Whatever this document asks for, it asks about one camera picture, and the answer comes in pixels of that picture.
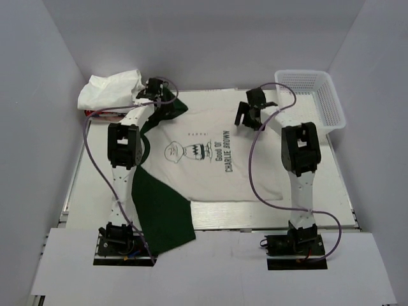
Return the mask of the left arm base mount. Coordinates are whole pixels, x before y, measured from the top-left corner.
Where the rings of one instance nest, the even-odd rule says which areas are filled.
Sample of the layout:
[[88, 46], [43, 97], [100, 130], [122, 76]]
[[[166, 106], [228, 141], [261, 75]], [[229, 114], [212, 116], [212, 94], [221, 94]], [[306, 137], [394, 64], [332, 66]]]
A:
[[116, 226], [109, 222], [98, 231], [94, 266], [154, 266], [141, 237], [131, 225]]

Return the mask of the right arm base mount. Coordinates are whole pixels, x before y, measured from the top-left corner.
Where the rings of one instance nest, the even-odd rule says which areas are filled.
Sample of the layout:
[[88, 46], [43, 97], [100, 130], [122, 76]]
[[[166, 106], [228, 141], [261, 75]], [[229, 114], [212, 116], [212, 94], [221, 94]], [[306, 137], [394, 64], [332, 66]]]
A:
[[266, 251], [269, 271], [327, 270], [322, 236], [303, 240], [293, 230], [283, 235], [266, 235], [259, 243]]

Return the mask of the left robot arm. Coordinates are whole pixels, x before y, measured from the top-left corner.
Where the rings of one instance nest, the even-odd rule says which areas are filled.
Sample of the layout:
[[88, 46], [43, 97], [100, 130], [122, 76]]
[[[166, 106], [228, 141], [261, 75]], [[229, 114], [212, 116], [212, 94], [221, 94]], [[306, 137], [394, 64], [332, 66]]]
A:
[[107, 153], [112, 167], [112, 190], [116, 204], [112, 205], [110, 222], [115, 225], [135, 224], [136, 209], [131, 201], [132, 179], [143, 157], [141, 129], [144, 124], [157, 124], [175, 116], [176, 94], [167, 98], [169, 86], [175, 84], [161, 76], [146, 81], [136, 93], [130, 110], [118, 123], [108, 126]]

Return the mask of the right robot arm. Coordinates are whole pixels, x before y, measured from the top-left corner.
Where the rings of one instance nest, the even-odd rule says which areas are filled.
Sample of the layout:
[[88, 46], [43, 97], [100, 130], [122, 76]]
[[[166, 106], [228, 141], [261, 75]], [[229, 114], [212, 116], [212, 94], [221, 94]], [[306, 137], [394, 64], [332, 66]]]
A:
[[235, 125], [251, 128], [260, 134], [266, 127], [274, 130], [281, 139], [281, 161], [288, 172], [291, 186], [291, 212], [288, 238], [289, 249], [303, 254], [311, 246], [308, 234], [317, 235], [313, 215], [313, 181], [321, 150], [316, 125], [313, 122], [298, 123], [274, 102], [268, 102], [260, 87], [246, 92], [247, 102], [241, 102], [235, 117]]

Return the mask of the white and green t-shirt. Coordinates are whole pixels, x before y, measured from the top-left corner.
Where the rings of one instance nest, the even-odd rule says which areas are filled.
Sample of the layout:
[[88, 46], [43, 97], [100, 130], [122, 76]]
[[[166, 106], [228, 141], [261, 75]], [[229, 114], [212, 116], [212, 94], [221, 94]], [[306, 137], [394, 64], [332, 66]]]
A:
[[161, 120], [141, 130], [144, 152], [133, 175], [131, 198], [153, 255], [196, 238], [191, 203], [283, 199], [278, 135], [234, 121], [240, 91], [185, 94]]

